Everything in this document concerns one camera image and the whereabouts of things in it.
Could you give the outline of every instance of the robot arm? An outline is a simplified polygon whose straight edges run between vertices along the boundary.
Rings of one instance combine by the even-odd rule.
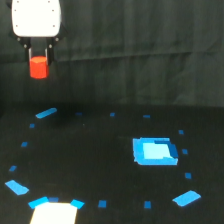
[[[33,39],[46,38],[46,66],[50,66],[54,61],[54,47],[67,35],[61,20],[59,0],[6,0],[6,5],[12,12],[12,30],[9,36],[23,46],[30,65],[35,58],[32,52]]]

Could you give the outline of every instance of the white square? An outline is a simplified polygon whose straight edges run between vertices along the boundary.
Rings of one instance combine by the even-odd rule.
[[[143,143],[143,151],[145,159],[173,158],[166,144]]]
[[[59,0],[13,0],[13,31],[20,37],[54,37],[61,25]]]
[[[30,224],[74,224],[77,208],[68,203],[38,205]]]

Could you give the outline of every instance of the black curtain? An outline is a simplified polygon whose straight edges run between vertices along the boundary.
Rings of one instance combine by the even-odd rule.
[[[2,102],[224,106],[222,0],[60,4],[68,35],[49,78],[33,80],[0,2]]]

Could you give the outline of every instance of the blue target square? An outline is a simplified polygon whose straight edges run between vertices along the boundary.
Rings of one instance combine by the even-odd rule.
[[[145,201],[144,208],[151,209],[151,202],[150,201]]]
[[[99,204],[98,204],[98,207],[99,208],[106,208],[107,207],[107,202],[103,201],[103,200],[100,200]]]
[[[184,155],[188,155],[188,151],[187,151],[187,149],[182,149],[182,153],[183,153]]]
[[[191,179],[191,173],[185,173],[185,178],[186,179]]]
[[[169,138],[133,139],[134,161],[139,165],[174,165],[178,163],[178,152]]]
[[[30,128],[34,128],[35,127],[35,124],[30,124]]]

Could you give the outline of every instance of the light blue square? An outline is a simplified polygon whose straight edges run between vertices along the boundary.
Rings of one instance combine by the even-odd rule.
[[[21,147],[27,147],[28,143],[27,142],[23,142]]]
[[[73,205],[74,207],[80,209],[82,208],[82,206],[84,205],[85,203],[81,202],[81,201],[77,201],[77,200],[73,200],[71,202],[71,205]]]
[[[151,202],[145,201],[144,208],[151,209]]]
[[[143,143],[143,150],[145,159],[172,158],[166,144]]]
[[[137,162],[139,165],[150,165],[150,166],[176,166],[178,163],[177,158],[173,158],[170,155],[167,155],[168,157],[165,157],[166,155],[163,155],[164,157],[161,159],[146,159],[150,156],[148,153],[147,148],[149,148],[147,144],[154,144],[154,145],[164,145],[164,144],[158,144],[155,142],[163,142],[167,145],[165,142],[170,141],[169,138],[140,138],[140,139],[133,139],[133,152],[134,152],[134,161]]]
[[[35,127],[35,124],[30,124],[30,128],[34,128]]]
[[[106,208],[107,207],[107,202],[100,200],[99,204],[98,204],[98,207],[99,208]]]
[[[11,166],[11,168],[9,169],[9,171],[10,171],[10,172],[13,172],[13,171],[16,170],[16,168],[17,168],[16,166]]]
[[[188,154],[187,149],[182,149],[182,152],[183,152],[184,155],[187,155]]]
[[[185,178],[186,179],[191,179],[191,173],[185,173]]]

